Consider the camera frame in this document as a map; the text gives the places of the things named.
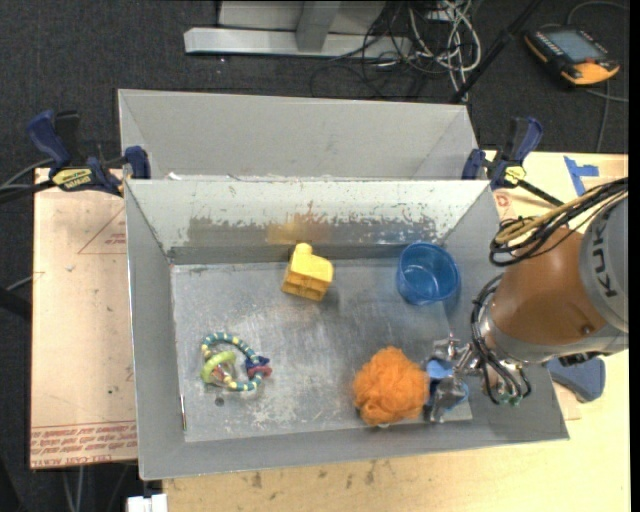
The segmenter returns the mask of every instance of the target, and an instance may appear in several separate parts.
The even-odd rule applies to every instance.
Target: cardboard sheet
[[[134,460],[124,202],[50,189],[34,224],[30,467]]]

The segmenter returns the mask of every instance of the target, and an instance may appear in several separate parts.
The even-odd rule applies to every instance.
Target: clamp
[[[538,121],[532,117],[512,118],[505,147],[498,150],[493,161],[486,159],[484,151],[472,150],[462,171],[462,179],[476,179],[480,169],[484,168],[490,179],[491,190],[519,186],[554,206],[561,206],[564,204],[562,201],[524,179],[526,172],[522,163],[538,147],[541,139],[542,125]]]
[[[51,158],[49,181],[66,192],[97,190],[122,196],[126,178],[148,179],[151,176],[149,160],[140,146],[125,150],[122,157],[102,162],[95,156],[84,158],[77,143],[80,117],[75,111],[54,116],[45,110],[27,126],[27,134],[35,146]],[[109,167],[123,165],[123,179],[111,174]]]

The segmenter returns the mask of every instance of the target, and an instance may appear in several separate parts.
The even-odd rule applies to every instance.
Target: blue plastic cup
[[[448,299],[459,285],[456,262],[442,247],[414,242],[400,254],[396,286],[410,304],[424,306]]]

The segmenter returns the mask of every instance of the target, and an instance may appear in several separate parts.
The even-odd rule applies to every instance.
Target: cable
[[[69,480],[67,479],[67,472],[62,472],[62,482],[64,484],[64,494],[67,498],[67,506],[69,507],[69,512],[77,512],[76,507],[73,504],[73,498],[71,497],[71,490],[69,489]]]
[[[607,88],[606,99],[604,102],[604,110],[602,112],[602,121],[600,122],[600,130],[598,131],[598,142],[596,143],[596,153],[600,153],[600,148],[602,148],[602,139],[604,138],[604,129],[607,124],[607,116],[609,115],[609,81],[607,80],[605,87]]]
[[[565,20],[565,25],[570,25],[571,21],[573,19],[573,15],[576,13],[576,11],[578,11],[579,9],[582,9],[583,7],[588,7],[591,5],[608,5],[610,7],[619,7],[620,9],[624,9],[625,11],[629,10],[629,7],[627,7],[626,5],[621,5],[619,3],[616,2],[607,2],[605,0],[591,0],[588,2],[583,2],[581,4],[576,5],[573,9],[571,9],[569,11],[569,14],[567,14],[567,18]]]
[[[572,23],[573,15],[579,9],[582,9],[583,7],[596,6],[596,5],[617,7],[619,9],[623,9],[625,11],[629,10],[629,7],[627,7],[626,5],[621,5],[621,4],[616,3],[616,2],[609,2],[609,1],[606,1],[606,0],[590,0],[590,1],[578,4],[573,9],[571,9],[569,11],[569,13],[567,14],[567,17],[566,17],[566,20],[565,20],[565,24],[566,25],[570,25]],[[605,125],[606,125],[606,122],[607,122],[607,116],[609,115],[609,102],[610,101],[620,101],[620,102],[624,102],[624,103],[628,103],[629,102],[629,100],[627,98],[615,97],[615,96],[611,96],[609,94],[609,81],[607,81],[607,83],[606,83],[606,88],[607,88],[606,94],[602,94],[602,93],[599,93],[597,91],[586,90],[587,93],[589,93],[589,94],[591,94],[593,96],[599,96],[601,98],[604,98],[604,100],[605,100],[604,112],[602,113],[602,122],[600,123],[600,129],[598,130],[598,142],[596,143],[596,153],[599,153],[600,149],[602,148],[602,141],[604,139]]]
[[[620,178],[588,190],[582,196],[539,217],[519,218],[504,222],[490,244],[489,259],[491,263],[498,267],[504,267],[549,252],[570,236],[569,234],[566,235],[555,243],[553,247],[538,251],[556,230],[562,226],[569,225],[571,220],[595,208],[580,223],[580,226],[582,226],[604,208],[625,197],[628,194],[628,183],[628,178]],[[509,245],[510,242],[521,237],[524,237],[524,239]],[[498,259],[497,255],[501,254],[508,254],[509,258]]]
[[[425,85],[426,77],[446,77],[450,75],[450,80],[454,87],[457,87],[457,80],[454,75],[459,74],[464,80],[465,72],[473,69],[480,62],[481,49],[480,39],[474,31],[469,20],[469,12],[471,10],[472,1],[467,0],[462,9],[456,7],[452,2],[446,3],[446,16],[448,21],[439,17],[435,19],[427,19],[429,13],[434,12],[432,9],[423,7],[418,9],[414,2],[396,2],[396,4],[388,4],[380,16],[370,25],[367,33],[364,35],[363,44],[357,50],[353,50],[342,54],[338,57],[329,59],[327,64],[320,66],[312,71],[309,79],[309,88],[311,96],[316,97],[314,90],[316,78],[319,73],[334,67],[334,63],[347,57],[354,57],[360,54],[360,71],[352,69],[352,66],[340,64],[335,65],[337,68],[349,69],[349,73],[357,77],[365,84],[373,95],[367,96],[367,99],[385,98],[384,87],[394,78],[406,76],[407,73],[414,75],[413,83],[404,95],[404,101],[408,101],[416,97],[417,92],[421,91]],[[400,20],[400,14],[406,14],[402,19],[400,26],[396,23]],[[437,46],[427,43],[424,37],[425,29],[434,29],[441,35],[440,28],[447,28],[447,34],[442,42],[438,42],[441,38],[436,38]],[[474,59],[472,62],[466,62],[463,49],[465,47],[465,37],[471,34],[470,44],[473,48]],[[388,37],[395,51],[385,51],[376,59],[370,59],[365,56],[365,49],[370,47],[374,42],[383,37]],[[407,45],[407,39],[411,42],[411,46]],[[371,77],[369,70],[374,68],[377,71],[386,71],[386,76]]]
[[[629,103],[629,98],[622,98],[620,96],[609,96],[608,93],[603,94],[601,92],[593,91],[591,89],[585,89],[584,92],[588,94],[592,94],[593,96],[598,96],[599,98],[604,98],[609,101],[619,101],[620,103]]]
[[[128,469],[129,467],[125,464],[124,469],[122,470],[122,473],[120,473],[120,478],[118,478],[118,481],[116,482],[116,486],[113,489],[113,493],[111,494],[111,498],[109,499],[109,504],[107,505],[107,509],[105,512],[111,512],[111,510],[113,509],[113,506],[115,505],[115,502],[116,502],[116,497],[118,495],[118,491],[120,490],[120,486],[122,485],[122,482],[124,480],[124,477],[127,474]]]
[[[500,279],[502,279],[502,274],[492,278],[487,284],[484,285],[482,290],[480,290],[476,298],[473,300],[473,309],[471,311],[471,341],[475,349],[474,352],[478,357],[479,363],[481,364],[485,389],[491,401],[496,405],[500,405],[503,402],[494,394],[494,390],[489,379],[489,366],[498,374],[498,376],[504,381],[504,383],[509,386],[512,399],[520,400],[531,393],[531,385],[529,384],[526,376],[524,376],[523,383],[527,387],[527,390],[523,392],[518,380],[507,368],[504,367],[495,353],[487,347],[484,337],[481,334],[479,325],[481,312],[486,306],[488,298],[493,293],[495,293],[497,286],[494,285]],[[519,368],[519,373],[521,375],[524,375],[524,370],[522,368]]]
[[[47,181],[38,183],[36,185],[31,185],[26,188],[20,188],[16,190],[7,189],[5,191],[5,189],[0,189],[0,204],[15,201],[16,199],[19,199],[22,196],[32,196],[36,192],[40,192],[42,190],[46,190],[48,188],[52,188],[55,186],[56,184],[53,181],[47,180]]]
[[[5,290],[7,290],[8,292],[11,292],[13,290],[17,290],[21,286],[24,286],[25,284],[27,284],[27,283],[29,283],[31,281],[33,281],[33,276],[25,277],[24,279],[20,279],[20,281],[16,281],[15,283],[7,286],[5,288]]]
[[[84,477],[84,466],[80,466],[80,474],[78,475],[78,488],[76,491],[76,512],[80,512],[80,503],[82,502],[82,480]]]

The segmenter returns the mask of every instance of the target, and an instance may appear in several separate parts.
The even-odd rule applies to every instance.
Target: orange mesh sponge
[[[356,374],[354,404],[368,425],[417,418],[429,399],[429,374],[396,347],[378,351]]]

